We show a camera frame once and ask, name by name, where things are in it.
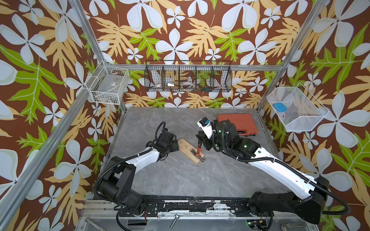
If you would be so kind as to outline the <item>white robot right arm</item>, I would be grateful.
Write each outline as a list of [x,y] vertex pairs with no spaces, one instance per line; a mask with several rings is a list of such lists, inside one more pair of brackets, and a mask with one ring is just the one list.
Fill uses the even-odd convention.
[[235,124],[224,120],[214,124],[204,117],[197,122],[199,145],[256,167],[283,185],[287,193],[255,192],[248,200],[250,213],[271,215],[274,211],[293,213],[311,224],[319,224],[322,215],[346,215],[351,208],[342,198],[329,191],[323,176],[312,177],[276,158],[262,145],[242,138]]

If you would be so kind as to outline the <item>wooden board with nails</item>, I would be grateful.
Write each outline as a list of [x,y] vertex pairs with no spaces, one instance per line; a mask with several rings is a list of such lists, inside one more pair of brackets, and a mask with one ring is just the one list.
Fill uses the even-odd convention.
[[179,139],[178,145],[179,151],[183,153],[187,158],[189,158],[193,163],[197,165],[200,162],[203,162],[202,159],[204,159],[204,154],[201,151],[199,151],[199,155],[197,155],[198,149],[192,146],[185,139],[183,138]]

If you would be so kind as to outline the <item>claw hammer red black handle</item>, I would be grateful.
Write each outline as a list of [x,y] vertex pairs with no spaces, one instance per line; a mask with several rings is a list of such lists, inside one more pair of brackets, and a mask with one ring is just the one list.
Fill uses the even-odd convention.
[[202,137],[200,135],[196,135],[197,139],[198,139],[198,147],[197,147],[197,151],[195,151],[194,149],[191,150],[191,153],[197,157],[197,159],[199,159],[200,161],[204,162],[205,159],[200,155],[200,152],[201,152],[201,147],[202,147]]

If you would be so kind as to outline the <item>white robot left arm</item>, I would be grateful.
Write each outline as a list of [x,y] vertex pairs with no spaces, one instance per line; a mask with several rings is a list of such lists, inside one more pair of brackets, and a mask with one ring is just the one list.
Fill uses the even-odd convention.
[[130,157],[113,157],[93,187],[97,199],[111,201],[142,213],[145,198],[132,190],[135,174],[150,164],[163,161],[169,153],[179,151],[177,136],[166,128],[163,121],[156,129],[155,139],[145,149]]

